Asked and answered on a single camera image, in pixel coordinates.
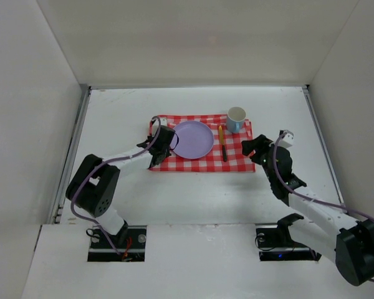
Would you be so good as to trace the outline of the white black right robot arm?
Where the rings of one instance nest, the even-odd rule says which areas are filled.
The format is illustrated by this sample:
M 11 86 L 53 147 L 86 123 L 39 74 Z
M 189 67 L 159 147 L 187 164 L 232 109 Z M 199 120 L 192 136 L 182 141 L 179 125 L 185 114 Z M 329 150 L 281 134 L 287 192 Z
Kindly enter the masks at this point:
M 280 131 L 276 141 L 259 135 L 241 144 L 242 154 L 263 168 L 273 195 L 295 211 L 277 223 L 281 240 L 326 257 L 353 286 L 374 282 L 374 218 L 362 214 L 360 221 L 351 216 L 358 211 L 319 199 L 292 172 L 293 133 Z

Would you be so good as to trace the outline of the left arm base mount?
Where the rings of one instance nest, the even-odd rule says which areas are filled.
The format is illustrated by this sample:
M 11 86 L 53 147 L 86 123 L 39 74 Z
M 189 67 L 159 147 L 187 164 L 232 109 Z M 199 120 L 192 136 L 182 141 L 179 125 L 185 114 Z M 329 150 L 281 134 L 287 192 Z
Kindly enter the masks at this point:
M 102 231 L 93 226 L 86 230 L 90 238 L 88 262 L 144 262 L 147 226 L 131 226 L 125 240 L 117 245 L 117 252 L 108 243 Z

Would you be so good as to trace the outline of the red white checkered cloth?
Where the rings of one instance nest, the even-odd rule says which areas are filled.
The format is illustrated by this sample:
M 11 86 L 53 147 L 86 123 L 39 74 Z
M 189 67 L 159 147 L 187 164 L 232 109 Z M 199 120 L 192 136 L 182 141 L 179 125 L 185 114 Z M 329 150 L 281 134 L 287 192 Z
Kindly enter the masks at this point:
M 242 141 L 252 139 L 252 123 L 245 119 L 238 133 L 232 134 L 226 129 L 225 114 L 214 115 L 160 115 L 163 125 L 174 129 L 176 125 L 184 121 L 200 121 L 207 125 L 214 135 L 214 145 L 207 155 L 198 159 L 186 159 L 173 150 L 168 158 L 152 171 L 162 172 L 254 172 L 255 165 L 242 154 Z M 222 148 L 219 141 L 218 127 L 223 128 L 223 136 L 226 147 L 227 161 L 223 161 Z

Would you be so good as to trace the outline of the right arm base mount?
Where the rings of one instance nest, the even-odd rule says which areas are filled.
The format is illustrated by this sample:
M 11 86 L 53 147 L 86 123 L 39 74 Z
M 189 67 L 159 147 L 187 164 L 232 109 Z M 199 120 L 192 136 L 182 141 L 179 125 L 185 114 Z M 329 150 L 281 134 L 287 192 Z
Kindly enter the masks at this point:
M 261 262 L 314 261 L 322 255 L 304 244 L 295 242 L 289 234 L 289 227 L 304 219 L 296 213 L 277 221 L 276 224 L 259 224 L 256 226 L 255 245 L 259 250 Z

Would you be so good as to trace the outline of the lilac plastic plate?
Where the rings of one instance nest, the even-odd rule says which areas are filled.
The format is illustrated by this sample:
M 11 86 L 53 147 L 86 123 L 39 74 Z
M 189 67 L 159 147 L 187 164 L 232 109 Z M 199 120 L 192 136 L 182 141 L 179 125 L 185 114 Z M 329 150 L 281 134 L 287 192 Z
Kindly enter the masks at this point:
M 199 121 L 184 121 L 174 127 L 175 135 L 170 148 L 184 159 L 199 159 L 213 148 L 214 135 L 211 129 Z

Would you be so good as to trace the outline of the blue white ceramic mug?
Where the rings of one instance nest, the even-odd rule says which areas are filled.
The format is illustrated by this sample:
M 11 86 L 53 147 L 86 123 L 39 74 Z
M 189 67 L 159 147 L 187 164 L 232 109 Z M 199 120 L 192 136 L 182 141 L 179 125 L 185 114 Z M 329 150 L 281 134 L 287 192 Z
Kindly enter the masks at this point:
M 246 112 L 241 107 L 232 107 L 228 110 L 226 119 L 226 128 L 232 133 L 239 133 L 244 125 L 246 119 Z

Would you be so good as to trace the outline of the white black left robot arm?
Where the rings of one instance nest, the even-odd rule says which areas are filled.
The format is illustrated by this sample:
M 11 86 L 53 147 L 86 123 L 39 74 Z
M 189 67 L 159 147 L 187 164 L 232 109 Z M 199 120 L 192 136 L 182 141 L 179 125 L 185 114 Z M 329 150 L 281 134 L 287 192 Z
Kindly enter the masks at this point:
M 158 166 L 170 156 L 172 141 L 177 139 L 174 129 L 161 125 L 154 136 L 118 158 L 105 160 L 94 154 L 87 155 L 65 192 L 71 211 L 99 225 L 109 244 L 122 245 L 128 224 L 112 206 L 120 176 Z

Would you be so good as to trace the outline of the black handled gold knife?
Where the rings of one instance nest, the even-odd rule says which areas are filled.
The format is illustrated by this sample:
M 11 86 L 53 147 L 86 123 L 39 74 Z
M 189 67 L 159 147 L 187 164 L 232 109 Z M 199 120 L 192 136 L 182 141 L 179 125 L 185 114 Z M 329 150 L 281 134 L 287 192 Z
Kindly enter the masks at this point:
M 224 133 L 223 133 L 223 128 L 222 126 L 220 125 L 219 128 L 218 128 L 218 133 L 219 133 L 219 142 L 221 144 L 221 148 L 222 148 L 222 157 L 223 157 L 223 161 L 224 162 L 227 162 L 228 161 L 228 156 L 227 156 L 227 152 L 226 152 L 226 146 L 225 146 L 225 143 L 224 143 Z

